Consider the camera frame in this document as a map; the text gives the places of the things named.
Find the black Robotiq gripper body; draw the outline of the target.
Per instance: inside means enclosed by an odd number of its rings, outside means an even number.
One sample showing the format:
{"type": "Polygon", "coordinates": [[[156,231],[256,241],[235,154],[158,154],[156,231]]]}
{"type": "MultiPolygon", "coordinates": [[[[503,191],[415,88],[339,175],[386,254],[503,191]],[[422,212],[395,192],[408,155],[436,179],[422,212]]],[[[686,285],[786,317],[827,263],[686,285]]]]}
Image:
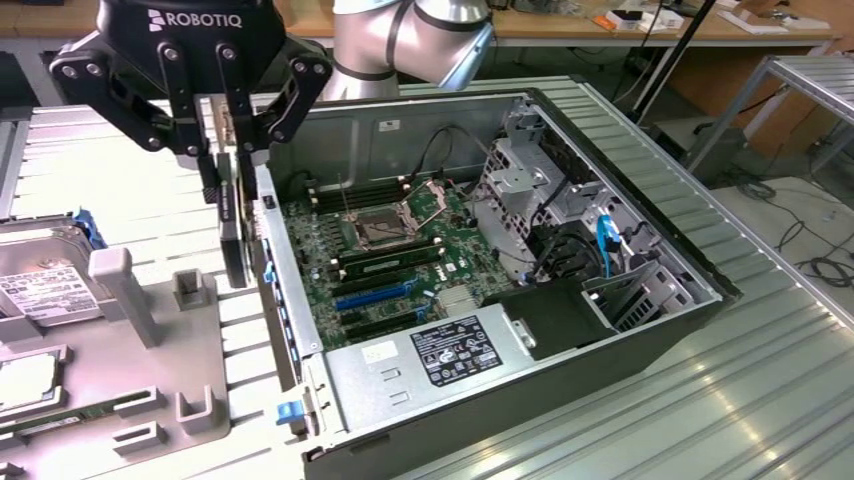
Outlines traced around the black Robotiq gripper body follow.
{"type": "Polygon", "coordinates": [[[248,101],[286,43],[271,1],[102,1],[92,64],[119,58],[160,89],[163,63],[182,65],[195,94],[248,101]]]}

